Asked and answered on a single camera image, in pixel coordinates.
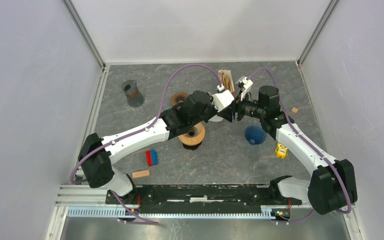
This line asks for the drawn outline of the light wooden ring holder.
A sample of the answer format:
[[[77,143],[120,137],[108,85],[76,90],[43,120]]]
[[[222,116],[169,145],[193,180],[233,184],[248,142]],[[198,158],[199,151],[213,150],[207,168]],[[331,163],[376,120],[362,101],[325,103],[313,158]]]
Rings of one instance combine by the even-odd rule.
[[[186,133],[180,135],[178,138],[182,144],[196,145],[202,143],[206,135],[206,130],[202,122],[191,127]]]

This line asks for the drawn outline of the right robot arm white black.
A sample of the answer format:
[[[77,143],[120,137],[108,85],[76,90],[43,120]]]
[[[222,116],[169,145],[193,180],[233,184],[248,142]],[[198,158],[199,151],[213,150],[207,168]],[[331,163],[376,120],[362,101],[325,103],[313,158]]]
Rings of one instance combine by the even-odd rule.
[[[328,154],[300,130],[282,110],[278,88],[271,85],[260,87],[257,100],[242,88],[235,103],[238,120],[244,116],[258,119],[262,129],[285,146],[310,174],[310,180],[288,175],[272,180],[268,196],[273,203],[282,204],[288,198],[294,198],[309,203],[320,215],[351,211],[358,200],[353,164]]]

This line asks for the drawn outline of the white paper coffee filter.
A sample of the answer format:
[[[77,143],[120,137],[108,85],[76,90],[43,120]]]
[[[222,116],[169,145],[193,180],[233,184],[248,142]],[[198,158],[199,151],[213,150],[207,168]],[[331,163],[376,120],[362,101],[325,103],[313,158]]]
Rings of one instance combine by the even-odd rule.
[[[216,114],[216,115],[214,115],[212,118],[210,118],[208,121],[209,121],[209,122],[216,122],[216,123],[218,123],[218,122],[221,122],[221,121],[223,121],[223,120],[224,120],[223,117],[221,117],[221,116],[219,116],[218,114]]]

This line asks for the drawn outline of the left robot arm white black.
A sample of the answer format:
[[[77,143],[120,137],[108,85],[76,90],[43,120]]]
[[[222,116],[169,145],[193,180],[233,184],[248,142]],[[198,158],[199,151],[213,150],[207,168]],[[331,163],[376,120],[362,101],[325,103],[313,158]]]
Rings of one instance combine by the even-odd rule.
[[[196,90],[184,101],[135,128],[104,137],[97,133],[88,135],[78,156],[87,184],[90,188],[106,187],[125,204],[133,203],[137,198],[133,181],[113,165],[137,150],[186,134],[195,125],[208,122],[234,100],[228,90],[213,95]]]

